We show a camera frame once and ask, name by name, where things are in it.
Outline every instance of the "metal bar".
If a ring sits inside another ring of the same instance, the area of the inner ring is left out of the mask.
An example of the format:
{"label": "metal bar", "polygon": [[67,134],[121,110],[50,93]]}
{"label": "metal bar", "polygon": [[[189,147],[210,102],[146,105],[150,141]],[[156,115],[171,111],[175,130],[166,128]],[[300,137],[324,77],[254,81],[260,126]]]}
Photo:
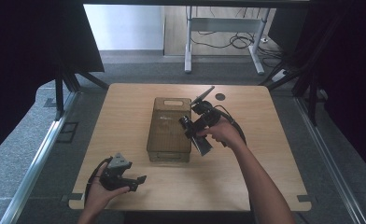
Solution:
{"label": "metal bar", "polygon": [[192,18],[191,31],[256,33],[260,20],[244,18]]}
{"label": "metal bar", "polygon": [[262,14],[259,29],[256,33],[255,42],[253,46],[249,46],[250,56],[252,57],[253,63],[255,64],[258,75],[264,75],[264,68],[262,67],[259,56],[257,55],[257,49],[259,48],[259,43],[261,40],[262,33],[264,32],[265,25],[267,24],[268,15],[270,14],[270,9],[266,8]]}
{"label": "metal bar", "polygon": [[331,155],[328,146],[323,140],[322,135],[320,134],[318,128],[314,126],[311,120],[308,118],[307,109],[303,102],[298,98],[295,98],[295,102],[300,109],[305,125],[308,128],[312,138],[314,139],[315,144],[317,145],[317,150],[320,153],[322,160],[324,161],[326,168],[331,175],[331,179],[334,182],[335,187],[337,188],[340,196],[345,204],[346,210],[351,216],[353,222],[355,224],[364,224],[366,223],[366,218],[361,212],[358,201],[356,200],[354,194],[352,193],[351,188],[345,182],[343,175],[340,172],[337,164],[334,161],[333,156]]}
{"label": "metal bar", "polygon": [[191,72],[191,20],[192,20],[192,6],[189,7],[188,17],[187,17],[187,40],[186,40],[186,51],[184,58],[184,71],[185,73]]}
{"label": "metal bar", "polygon": [[99,87],[101,87],[102,89],[105,89],[105,90],[108,90],[109,88],[109,85],[107,83],[105,83],[104,81],[102,81],[101,79],[91,75],[90,73],[88,72],[83,72],[83,71],[78,71],[77,72],[85,77],[86,79],[88,79],[89,81],[95,83],[96,85],[98,85]]}
{"label": "metal bar", "polygon": [[317,109],[317,75],[313,74],[309,88],[308,118],[312,121],[314,126],[317,126],[317,121],[315,118],[316,109]]}
{"label": "metal bar", "polygon": [[66,84],[67,88],[70,91],[79,91],[80,90],[80,84],[78,83],[78,80],[75,76],[75,73],[71,70],[64,70],[63,72],[63,80]]}
{"label": "metal bar", "polygon": [[63,69],[60,66],[55,67],[55,101],[57,105],[57,113],[55,120],[59,120],[63,116]]}
{"label": "metal bar", "polygon": [[25,206],[33,187],[35,186],[35,182],[38,179],[44,164],[46,163],[47,157],[51,151],[52,146],[54,145],[58,133],[63,127],[63,124],[66,120],[67,115],[69,114],[70,108],[76,98],[75,93],[70,93],[66,99],[66,113],[63,114],[61,119],[54,120],[49,127],[49,131],[46,134],[42,144],[40,145],[39,150],[35,154],[35,157],[28,168],[20,186],[17,189],[14,197],[11,200],[5,214],[3,215],[0,223],[9,224],[16,223],[18,218]]}

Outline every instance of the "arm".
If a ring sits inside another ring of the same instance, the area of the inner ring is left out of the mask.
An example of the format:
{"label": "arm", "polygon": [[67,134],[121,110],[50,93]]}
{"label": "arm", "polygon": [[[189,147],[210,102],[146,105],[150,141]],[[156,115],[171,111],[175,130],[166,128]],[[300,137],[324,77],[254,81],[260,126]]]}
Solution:
{"label": "arm", "polygon": [[229,121],[221,118],[217,125],[197,134],[212,134],[232,149],[260,223],[295,223],[285,198]]}
{"label": "arm", "polygon": [[106,166],[107,163],[104,163],[99,168],[96,177],[93,179],[90,193],[84,205],[84,210],[82,211],[78,219],[78,224],[95,223],[96,218],[99,216],[102,210],[104,210],[110,200],[130,190],[129,187],[124,187],[111,191],[105,189],[102,186],[101,182],[99,182],[99,176],[102,174]]}

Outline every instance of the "black curtain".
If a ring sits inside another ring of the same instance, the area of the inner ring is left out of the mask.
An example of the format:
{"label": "black curtain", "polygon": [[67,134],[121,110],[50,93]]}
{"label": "black curtain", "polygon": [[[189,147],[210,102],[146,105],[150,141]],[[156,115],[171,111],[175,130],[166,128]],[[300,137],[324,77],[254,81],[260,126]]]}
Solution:
{"label": "black curtain", "polygon": [[82,4],[0,1],[0,144],[56,65],[104,71]]}
{"label": "black curtain", "polygon": [[366,1],[356,0],[318,64],[331,118],[366,161]]}

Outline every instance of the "desk leg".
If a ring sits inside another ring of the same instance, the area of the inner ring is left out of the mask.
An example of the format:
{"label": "desk leg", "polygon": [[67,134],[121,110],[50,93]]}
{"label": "desk leg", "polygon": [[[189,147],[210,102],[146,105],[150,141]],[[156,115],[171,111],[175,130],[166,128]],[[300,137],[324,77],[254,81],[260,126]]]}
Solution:
{"label": "desk leg", "polygon": [[264,69],[262,68],[261,62],[256,53],[257,53],[257,49],[259,47],[262,33],[264,32],[265,25],[267,24],[267,19],[268,19],[269,14],[270,14],[270,9],[266,8],[264,13],[262,14],[259,30],[255,37],[255,42],[253,43],[253,46],[249,46],[250,56],[252,56],[253,63],[255,64],[256,70],[259,75],[264,75]]}
{"label": "desk leg", "polygon": [[191,72],[191,19],[192,19],[191,12],[192,12],[192,7],[189,7],[188,18],[187,18],[187,42],[186,42],[186,51],[185,51],[185,58],[184,58],[185,73]]}
{"label": "desk leg", "polygon": [[55,120],[59,120],[64,112],[63,109],[63,69],[61,66],[55,67],[55,101],[57,105],[57,114]]}
{"label": "desk leg", "polygon": [[83,71],[79,71],[77,70],[77,72],[82,76],[85,77],[86,79],[88,79],[89,81],[93,82],[94,84],[98,85],[99,87],[101,87],[104,90],[108,90],[109,85],[106,84],[104,81],[102,81],[101,79],[91,75],[88,72],[83,72]]}

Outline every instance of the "human hand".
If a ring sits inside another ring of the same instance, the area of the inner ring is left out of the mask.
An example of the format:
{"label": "human hand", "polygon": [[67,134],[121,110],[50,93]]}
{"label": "human hand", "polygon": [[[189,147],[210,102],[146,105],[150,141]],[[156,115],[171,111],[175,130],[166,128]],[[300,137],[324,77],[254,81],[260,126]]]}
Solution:
{"label": "human hand", "polygon": [[102,164],[92,181],[90,192],[78,223],[93,223],[93,221],[107,206],[110,200],[130,190],[129,187],[123,187],[115,190],[105,189],[99,181],[99,178],[106,166],[106,162]]}
{"label": "human hand", "polygon": [[239,135],[239,132],[230,124],[227,119],[223,117],[220,118],[215,126],[204,129],[197,133],[198,136],[205,136],[207,134],[211,134],[212,138],[217,142],[224,142],[227,144],[227,147],[232,149],[241,144],[245,144]]}

